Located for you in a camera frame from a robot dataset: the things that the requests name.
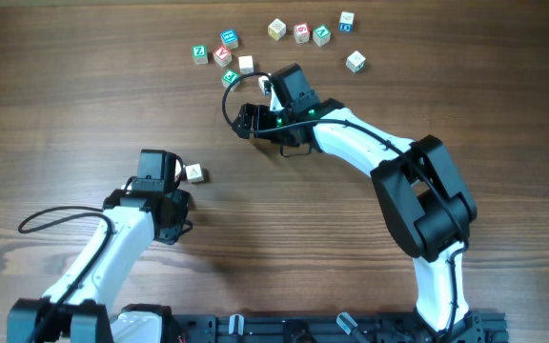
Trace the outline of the white block blue side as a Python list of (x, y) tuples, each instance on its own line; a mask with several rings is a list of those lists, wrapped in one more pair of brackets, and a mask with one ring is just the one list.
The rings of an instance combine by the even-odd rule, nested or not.
[(258, 86), (260, 87), (262, 93), (265, 96), (268, 96), (272, 92), (272, 83), (270, 81), (270, 74), (261, 75), (258, 77)]

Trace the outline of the animal picture red block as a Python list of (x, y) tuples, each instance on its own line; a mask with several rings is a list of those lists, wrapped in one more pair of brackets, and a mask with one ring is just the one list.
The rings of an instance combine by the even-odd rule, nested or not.
[(184, 166), (182, 162), (175, 162), (174, 181), (180, 181), (183, 179)]

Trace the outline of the letter A wooden block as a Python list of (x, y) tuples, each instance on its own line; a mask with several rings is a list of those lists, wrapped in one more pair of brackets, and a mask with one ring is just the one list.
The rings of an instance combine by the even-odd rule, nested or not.
[(200, 164), (187, 165), (185, 167), (186, 179), (190, 183), (201, 183), (205, 180), (204, 172)]

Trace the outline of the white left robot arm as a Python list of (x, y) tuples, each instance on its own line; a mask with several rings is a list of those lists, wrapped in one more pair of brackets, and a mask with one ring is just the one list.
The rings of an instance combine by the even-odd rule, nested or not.
[(71, 218), (99, 225), (65, 274), (38, 299), (18, 299), (8, 314), (9, 342), (179, 342), (184, 332), (168, 306), (135, 304), (109, 311), (131, 268), (152, 242), (172, 245), (193, 224), (191, 196), (176, 190), (114, 191), (100, 209), (72, 207)]

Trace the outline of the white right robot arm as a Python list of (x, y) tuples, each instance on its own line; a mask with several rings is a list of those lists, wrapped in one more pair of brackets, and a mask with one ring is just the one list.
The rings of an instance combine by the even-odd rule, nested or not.
[(420, 323), (441, 342), (461, 335), (470, 312), (461, 263), (477, 207), (439, 139), (388, 134), (334, 99), (300, 110), (245, 104), (228, 123), (241, 138), (308, 144), (368, 175), (390, 235), (413, 259)]

